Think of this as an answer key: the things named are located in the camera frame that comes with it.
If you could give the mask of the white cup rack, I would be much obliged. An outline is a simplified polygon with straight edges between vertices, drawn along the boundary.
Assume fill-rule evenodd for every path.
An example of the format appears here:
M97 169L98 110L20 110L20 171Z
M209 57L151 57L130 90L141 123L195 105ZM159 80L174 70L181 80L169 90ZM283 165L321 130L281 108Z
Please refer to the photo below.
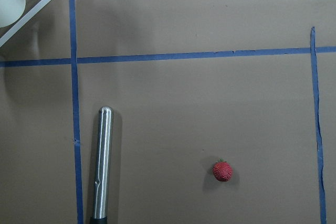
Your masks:
M26 6L21 17L13 24L1 28L1 46L11 39L28 21L32 19L51 0L26 0Z

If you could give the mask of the white cup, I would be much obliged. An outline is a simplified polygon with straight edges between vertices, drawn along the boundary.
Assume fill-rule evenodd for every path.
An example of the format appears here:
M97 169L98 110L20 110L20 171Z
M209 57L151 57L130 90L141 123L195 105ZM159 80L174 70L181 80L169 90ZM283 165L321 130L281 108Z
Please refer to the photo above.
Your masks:
M16 22L23 14L26 0L1 0L1 28Z

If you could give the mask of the steel muddler black tip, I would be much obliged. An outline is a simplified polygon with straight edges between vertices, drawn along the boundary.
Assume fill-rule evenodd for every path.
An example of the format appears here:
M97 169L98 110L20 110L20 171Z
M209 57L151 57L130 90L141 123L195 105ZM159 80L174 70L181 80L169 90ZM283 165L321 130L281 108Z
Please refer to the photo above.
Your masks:
M107 223L112 128L113 109L103 106L99 110L93 210L90 223Z

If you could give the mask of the red strawberry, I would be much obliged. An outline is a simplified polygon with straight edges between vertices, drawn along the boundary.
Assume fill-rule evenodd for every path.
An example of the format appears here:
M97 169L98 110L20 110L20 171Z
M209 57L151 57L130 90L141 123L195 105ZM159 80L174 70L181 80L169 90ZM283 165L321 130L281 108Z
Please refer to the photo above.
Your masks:
M228 182L233 175L232 167L223 159L219 159L213 166L212 172L219 182Z

